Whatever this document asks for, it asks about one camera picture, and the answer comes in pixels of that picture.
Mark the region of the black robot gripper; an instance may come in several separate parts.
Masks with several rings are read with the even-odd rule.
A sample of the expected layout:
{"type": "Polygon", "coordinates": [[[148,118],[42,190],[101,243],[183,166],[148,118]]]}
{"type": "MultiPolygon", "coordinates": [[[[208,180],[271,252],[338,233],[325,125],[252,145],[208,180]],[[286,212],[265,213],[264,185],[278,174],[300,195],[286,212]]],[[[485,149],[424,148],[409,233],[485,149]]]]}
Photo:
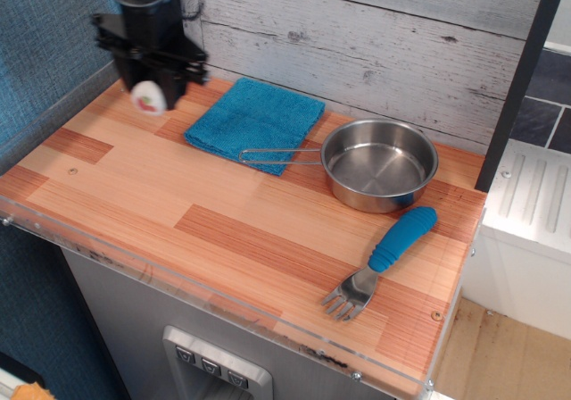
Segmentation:
{"type": "Polygon", "coordinates": [[[119,13],[96,13],[96,42],[113,56],[128,91],[153,80],[173,110],[187,82],[206,80],[206,53],[184,31],[181,0],[118,0],[119,13]]]}

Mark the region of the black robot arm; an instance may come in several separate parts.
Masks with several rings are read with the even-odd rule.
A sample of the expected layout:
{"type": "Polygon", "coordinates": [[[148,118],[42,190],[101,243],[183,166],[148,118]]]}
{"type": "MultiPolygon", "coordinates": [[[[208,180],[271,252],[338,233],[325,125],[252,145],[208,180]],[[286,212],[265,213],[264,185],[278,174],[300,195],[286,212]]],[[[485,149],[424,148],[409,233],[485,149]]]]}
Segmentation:
{"type": "Polygon", "coordinates": [[[116,0],[120,12],[96,13],[96,43],[108,51],[142,113],[175,108],[189,83],[206,80],[207,54],[184,31],[181,0],[116,0]]]}

